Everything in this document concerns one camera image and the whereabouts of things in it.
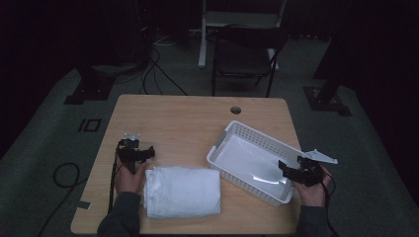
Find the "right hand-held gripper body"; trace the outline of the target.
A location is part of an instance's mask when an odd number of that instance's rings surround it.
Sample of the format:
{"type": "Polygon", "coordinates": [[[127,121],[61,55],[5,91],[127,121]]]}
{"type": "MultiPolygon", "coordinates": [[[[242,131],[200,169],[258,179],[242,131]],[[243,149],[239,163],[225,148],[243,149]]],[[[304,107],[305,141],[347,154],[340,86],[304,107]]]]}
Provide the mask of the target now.
{"type": "Polygon", "coordinates": [[[295,181],[306,187],[312,187],[323,181],[324,172],[320,167],[321,163],[337,164],[338,160],[314,149],[303,152],[296,157],[296,168],[288,168],[286,172],[293,172],[295,181]]]}

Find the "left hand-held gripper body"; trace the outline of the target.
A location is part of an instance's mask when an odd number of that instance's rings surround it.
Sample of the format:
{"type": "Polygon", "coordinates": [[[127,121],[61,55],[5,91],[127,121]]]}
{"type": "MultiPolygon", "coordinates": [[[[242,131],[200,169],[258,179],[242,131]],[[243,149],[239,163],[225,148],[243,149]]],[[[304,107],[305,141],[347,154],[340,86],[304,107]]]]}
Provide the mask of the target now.
{"type": "Polygon", "coordinates": [[[118,157],[133,175],[136,174],[136,163],[140,161],[138,147],[139,135],[128,133],[119,141],[117,146],[118,157]]]}

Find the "black stand with base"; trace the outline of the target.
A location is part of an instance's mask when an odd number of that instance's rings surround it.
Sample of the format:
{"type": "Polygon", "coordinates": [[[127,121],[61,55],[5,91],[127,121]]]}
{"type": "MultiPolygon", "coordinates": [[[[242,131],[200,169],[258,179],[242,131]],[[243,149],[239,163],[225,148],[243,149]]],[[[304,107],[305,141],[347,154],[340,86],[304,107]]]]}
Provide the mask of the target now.
{"type": "Polygon", "coordinates": [[[344,0],[344,8],[337,22],[337,29],[332,35],[329,46],[314,73],[315,79],[325,80],[324,84],[321,87],[303,87],[303,92],[313,111],[335,112],[341,117],[350,117],[352,115],[349,108],[342,103],[337,93],[342,83],[342,73],[345,69],[345,59],[339,49],[339,30],[345,22],[352,2],[353,0],[344,0]]]}

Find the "white plastic basket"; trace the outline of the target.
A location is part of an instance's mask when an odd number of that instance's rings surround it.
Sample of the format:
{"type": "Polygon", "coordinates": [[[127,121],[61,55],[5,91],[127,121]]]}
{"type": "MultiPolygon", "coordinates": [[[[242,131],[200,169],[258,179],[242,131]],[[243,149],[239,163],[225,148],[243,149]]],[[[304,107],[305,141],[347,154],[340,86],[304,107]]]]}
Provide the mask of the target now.
{"type": "Polygon", "coordinates": [[[297,169],[297,157],[301,155],[301,151],[282,141],[233,120],[209,151],[207,161],[228,182],[279,206],[290,202],[294,190],[279,162],[297,169]]]}

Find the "black stand base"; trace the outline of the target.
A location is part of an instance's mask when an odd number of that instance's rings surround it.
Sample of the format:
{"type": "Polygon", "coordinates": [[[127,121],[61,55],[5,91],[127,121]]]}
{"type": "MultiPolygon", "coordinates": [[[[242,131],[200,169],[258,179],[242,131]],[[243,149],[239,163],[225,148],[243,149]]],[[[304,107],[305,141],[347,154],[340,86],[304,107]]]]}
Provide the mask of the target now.
{"type": "Polygon", "coordinates": [[[107,101],[116,78],[93,67],[78,66],[81,77],[72,95],[66,97],[65,105],[82,105],[85,101],[107,101]]]}

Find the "white towel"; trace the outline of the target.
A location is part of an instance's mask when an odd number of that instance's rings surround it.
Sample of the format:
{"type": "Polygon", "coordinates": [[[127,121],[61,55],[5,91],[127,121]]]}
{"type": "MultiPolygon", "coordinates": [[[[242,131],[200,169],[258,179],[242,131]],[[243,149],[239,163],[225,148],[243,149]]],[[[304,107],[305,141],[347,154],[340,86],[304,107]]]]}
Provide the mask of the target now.
{"type": "Polygon", "coordinates": [[[145,172],[148,218],[197,218],[221,213],[220,174],[213,169],[158,166],[145,172]]]}

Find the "person's left hand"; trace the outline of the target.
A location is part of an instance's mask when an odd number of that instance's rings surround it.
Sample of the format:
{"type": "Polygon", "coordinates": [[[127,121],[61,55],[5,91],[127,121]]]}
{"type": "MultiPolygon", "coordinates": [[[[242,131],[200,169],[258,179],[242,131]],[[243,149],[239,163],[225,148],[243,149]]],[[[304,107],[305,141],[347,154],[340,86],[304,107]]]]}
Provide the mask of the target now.
{"type": "Polygon", "coordinates": [[[118,165],[119,170],[115,176],[115,188],[117,194],[134,193],[140,195],[143,188],[143,177],[147,168],[146,163],[136,166],[136,173],[132,174],[123,164],[118,165]]]}

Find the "black folding chair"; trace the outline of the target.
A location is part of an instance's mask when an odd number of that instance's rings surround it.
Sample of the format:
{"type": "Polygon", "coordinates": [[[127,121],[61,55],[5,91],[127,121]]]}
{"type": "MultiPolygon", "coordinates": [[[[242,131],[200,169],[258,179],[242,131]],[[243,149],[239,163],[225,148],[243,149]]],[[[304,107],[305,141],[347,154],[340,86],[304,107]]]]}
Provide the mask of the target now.
{"type": "Polygon", "coordinates": [[[256,78],[258,85],[268,77],[266,97],[270,97],[278,55],[289,39],[280,27],[226,25],[215,34],[211,72],[211,94],[216,78],[256,78]]]}

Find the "person's right hand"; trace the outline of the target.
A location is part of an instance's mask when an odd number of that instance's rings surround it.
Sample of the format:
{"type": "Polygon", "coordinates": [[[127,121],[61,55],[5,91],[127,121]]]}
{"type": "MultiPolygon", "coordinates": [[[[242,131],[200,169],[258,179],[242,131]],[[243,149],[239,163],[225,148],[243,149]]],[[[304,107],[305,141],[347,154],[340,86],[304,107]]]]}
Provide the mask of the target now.
{"type": "Polygon", "coordinates": [[[327,186],[329,185],[331,178],[329,171],[321,166],[324,175],[323,181],[312,187],[306,187],[303,184],[293,182],[296,190],[299,194],[300,204],[304,206],[317,206],[324,207],[326,205],[326,192],[327,186]]]}

